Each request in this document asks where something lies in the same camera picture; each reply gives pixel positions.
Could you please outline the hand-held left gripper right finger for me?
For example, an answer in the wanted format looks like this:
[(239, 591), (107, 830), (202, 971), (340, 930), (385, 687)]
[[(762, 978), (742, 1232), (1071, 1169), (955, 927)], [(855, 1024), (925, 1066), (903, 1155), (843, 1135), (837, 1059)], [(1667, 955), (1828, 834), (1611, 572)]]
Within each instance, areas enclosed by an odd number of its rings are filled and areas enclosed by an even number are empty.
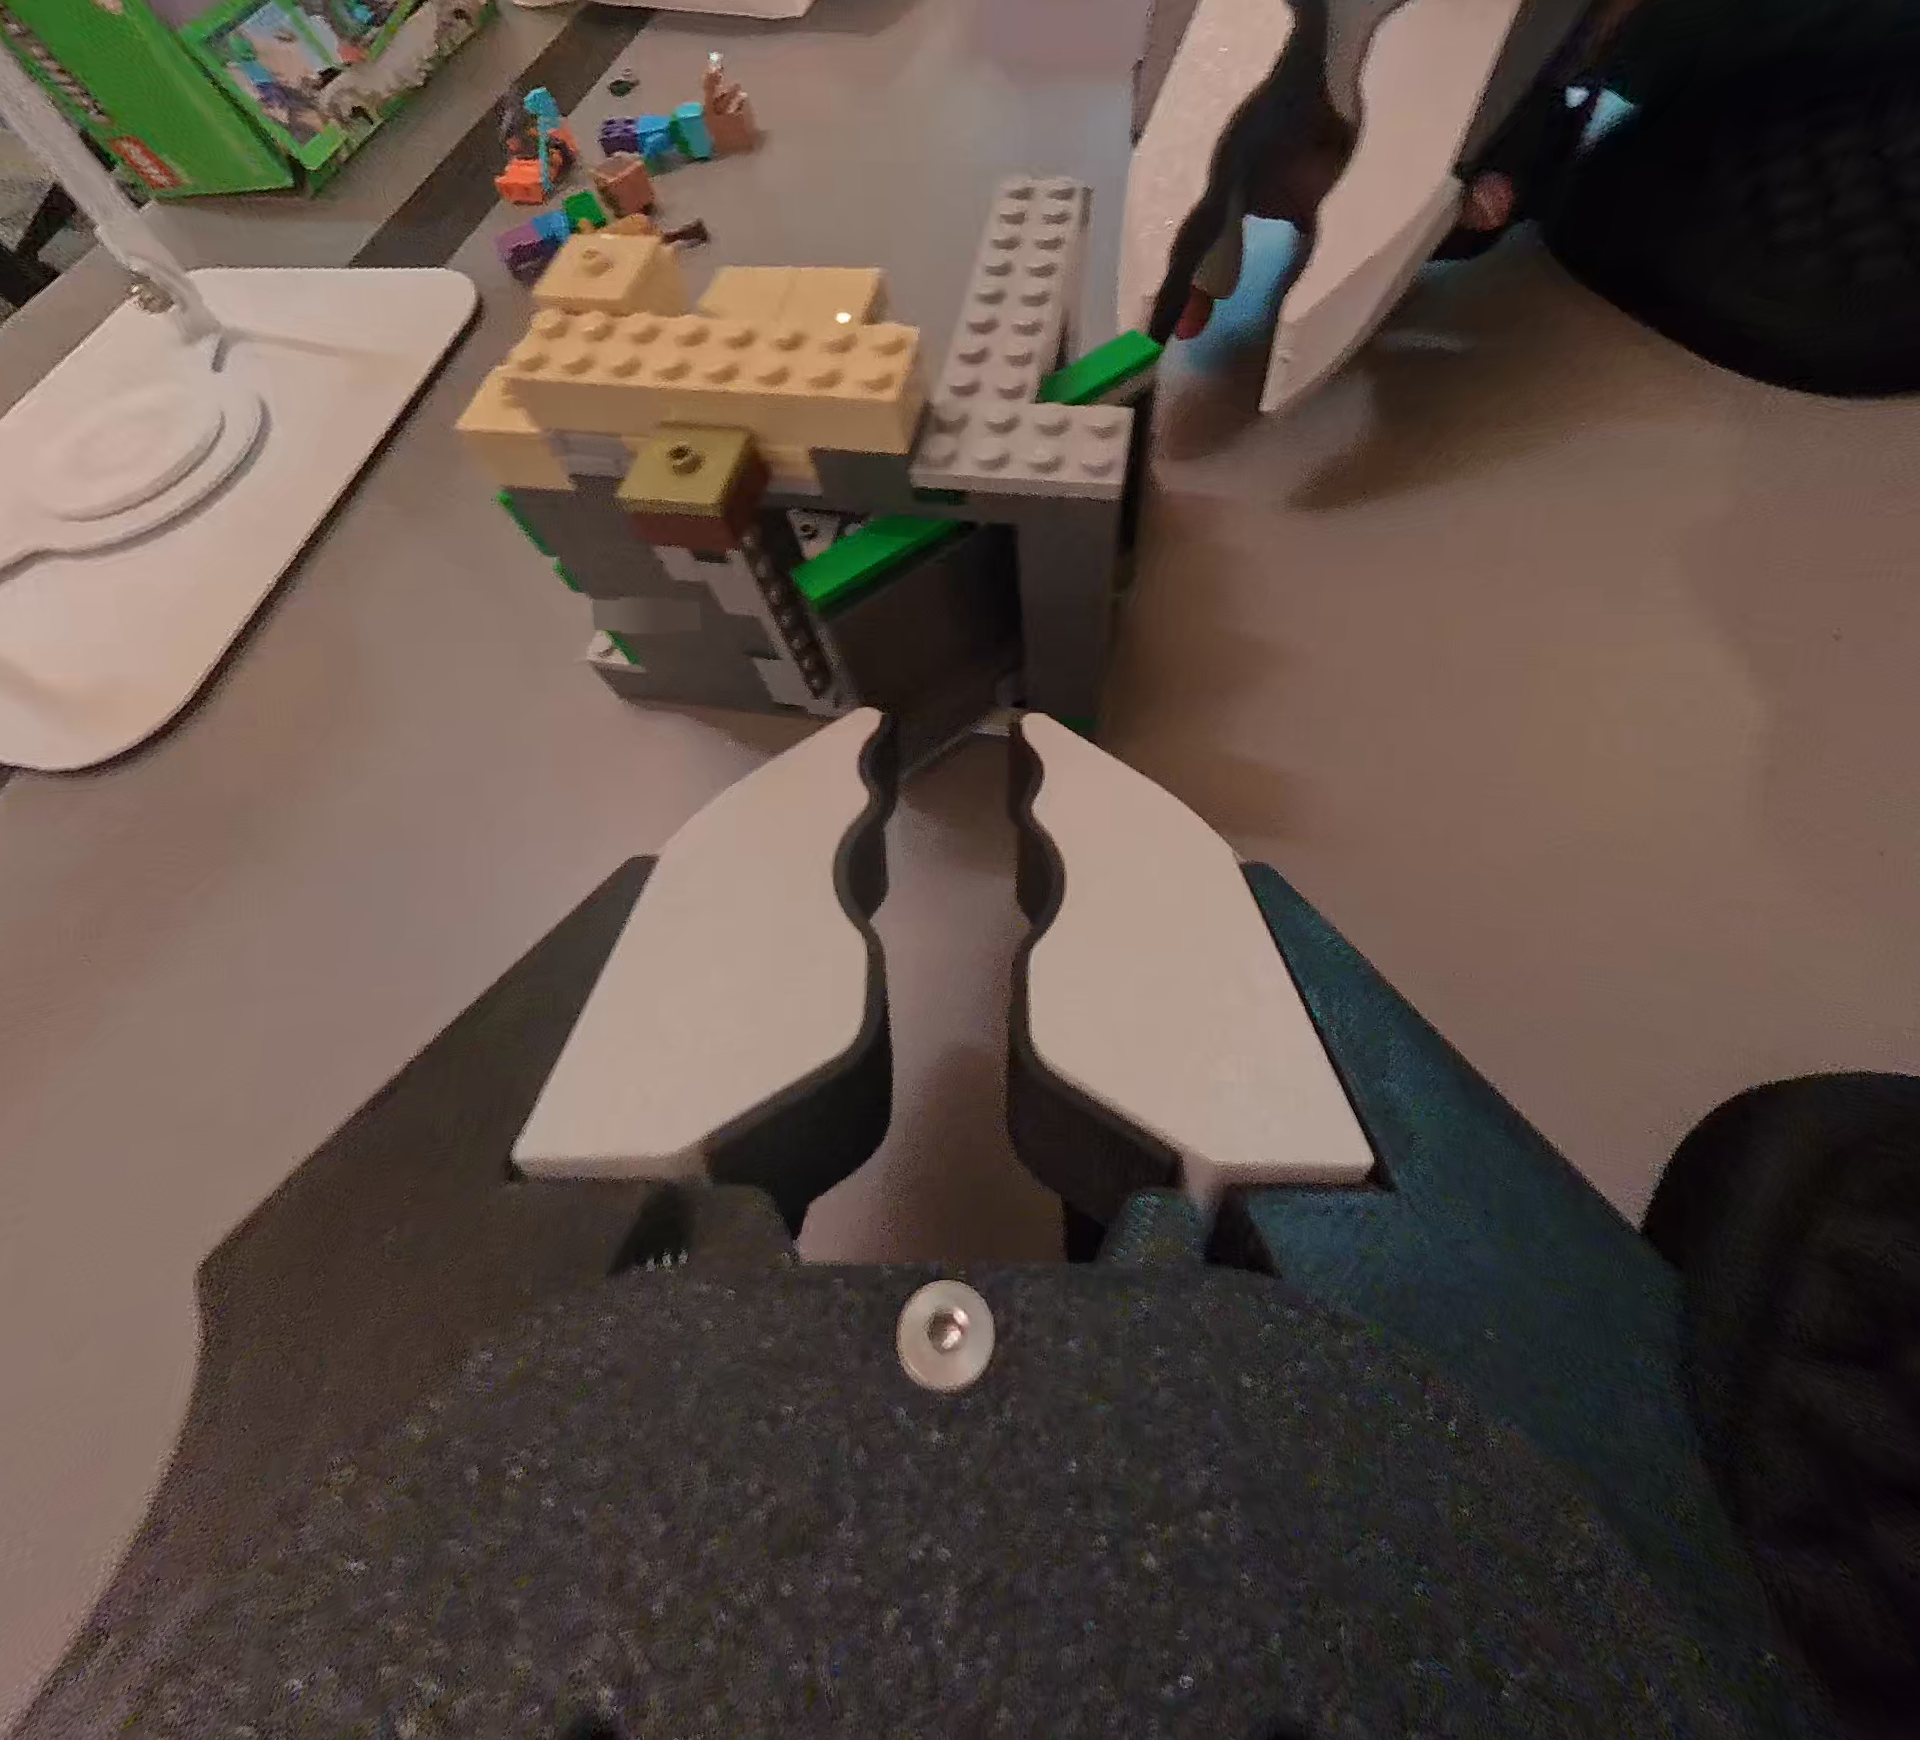
[(1234, 846), (1064, 721), (1008, 736), (1008, 1135), (1070, 1246), (1168, 1194), (1358, 1190), (1378, 1153)]

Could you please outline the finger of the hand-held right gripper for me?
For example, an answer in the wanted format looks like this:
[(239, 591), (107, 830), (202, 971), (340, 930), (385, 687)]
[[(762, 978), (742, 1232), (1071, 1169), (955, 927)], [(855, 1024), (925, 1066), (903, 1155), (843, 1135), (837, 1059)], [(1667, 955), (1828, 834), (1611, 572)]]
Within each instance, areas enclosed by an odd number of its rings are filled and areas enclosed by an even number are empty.
[(1358, 144), (1313, 217), (1269, 349), (1261, 411), (1292, 411), (1358, 354), (1449, 236), (1458, 162), (1525, 0), (1402, 0), (1358, 60)]
[(1244, 150), (1292, 45), (1289, 0), (1196, 0), (1143, 113), (1120, 217), (1120, 324), (1171, 340), (1202, 289), (1238, 283)]

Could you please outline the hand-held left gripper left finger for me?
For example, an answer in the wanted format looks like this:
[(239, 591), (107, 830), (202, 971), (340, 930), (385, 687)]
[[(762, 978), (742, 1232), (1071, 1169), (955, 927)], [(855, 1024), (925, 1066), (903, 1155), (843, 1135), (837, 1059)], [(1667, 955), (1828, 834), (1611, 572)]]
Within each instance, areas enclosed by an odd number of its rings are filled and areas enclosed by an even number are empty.
[(892, 1122), (893, 725), (855, 708), (658, 853), (517, 1135), (533, 1183), (766, 1194), (792, 1234)]

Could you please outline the long grey studded lego plate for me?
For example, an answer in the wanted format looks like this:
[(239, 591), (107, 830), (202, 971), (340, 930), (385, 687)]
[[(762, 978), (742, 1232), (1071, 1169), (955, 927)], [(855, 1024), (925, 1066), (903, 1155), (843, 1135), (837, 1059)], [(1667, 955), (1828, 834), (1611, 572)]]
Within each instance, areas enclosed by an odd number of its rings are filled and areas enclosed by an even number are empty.
[(931, 405), (1031, 405), (1062, 366), (1082, 292), (1093, 191), (1010, 176), (989, 201)]

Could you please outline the grey tan lego building model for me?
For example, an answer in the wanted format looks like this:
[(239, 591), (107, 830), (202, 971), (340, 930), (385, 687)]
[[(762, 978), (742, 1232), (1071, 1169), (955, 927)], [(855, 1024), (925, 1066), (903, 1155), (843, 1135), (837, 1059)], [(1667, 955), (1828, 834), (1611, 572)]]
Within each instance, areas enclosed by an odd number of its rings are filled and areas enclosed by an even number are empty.
[(878, 267), (725, 265), (689, 303), (660, 236), (594, 233), (455, 432), (637, 708), (875, 708), (903, 763), (1017, 715), (1093, 740), (1159, 354), (1076, 349), (1075, 313), (1031, 405), (936, 408), (948, 348)]

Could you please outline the grey desk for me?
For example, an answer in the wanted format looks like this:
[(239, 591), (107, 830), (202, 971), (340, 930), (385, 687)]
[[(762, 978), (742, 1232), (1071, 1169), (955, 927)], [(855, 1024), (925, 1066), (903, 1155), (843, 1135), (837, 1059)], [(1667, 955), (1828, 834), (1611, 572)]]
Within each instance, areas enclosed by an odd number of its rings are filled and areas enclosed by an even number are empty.
[[(820, 0), (716, 47), (766, 150), (686, 201), (738, 262), (880, 265), (944, 341), (1017, 171), (1094, 191), (1112, 321), (1148, 0)], [(505, 18), (302, 201), (161, 223), (188, 262), (347, 262), (545, 48)], [(451, 419), (521, 320), (488, 224), (460, 358), (202, 704), (4, 783), (4, 1727), (141, 1525), (195, 1271), (613, 866), (799, 721), (650, 716)], [(1726, 1095), (1915, 1074), (1915, 402), (1726, 378), (1532, 237), (1438, 270), (1299, 419), (1238, 303), (1173, 363), (1103, 744), (1272, 864), (1637, 1222)]]

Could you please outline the purple blue lego figure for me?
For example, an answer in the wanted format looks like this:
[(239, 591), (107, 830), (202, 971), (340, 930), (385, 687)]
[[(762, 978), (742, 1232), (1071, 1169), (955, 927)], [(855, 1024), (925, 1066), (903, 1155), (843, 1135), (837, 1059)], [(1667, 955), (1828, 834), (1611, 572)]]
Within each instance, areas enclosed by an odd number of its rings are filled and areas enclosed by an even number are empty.
[(716, 153), (705, 108), (687, 99), (664, 118), (605, 118), (596, 144), (610, 164), (640, 164), (647, 171), (673, 171), (707, 164)]

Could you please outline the white book stand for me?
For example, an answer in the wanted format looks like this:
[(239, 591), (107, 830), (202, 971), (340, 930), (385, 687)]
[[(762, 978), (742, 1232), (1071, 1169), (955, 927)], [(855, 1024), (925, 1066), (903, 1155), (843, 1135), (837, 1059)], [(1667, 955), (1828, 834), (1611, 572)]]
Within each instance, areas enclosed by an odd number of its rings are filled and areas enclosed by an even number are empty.
[(190, 270), (9, 51), (4, 124), (129, 283), (2, 427), (2, 766), (77, 773), (195, 699), (478, 292), (451, 267)]

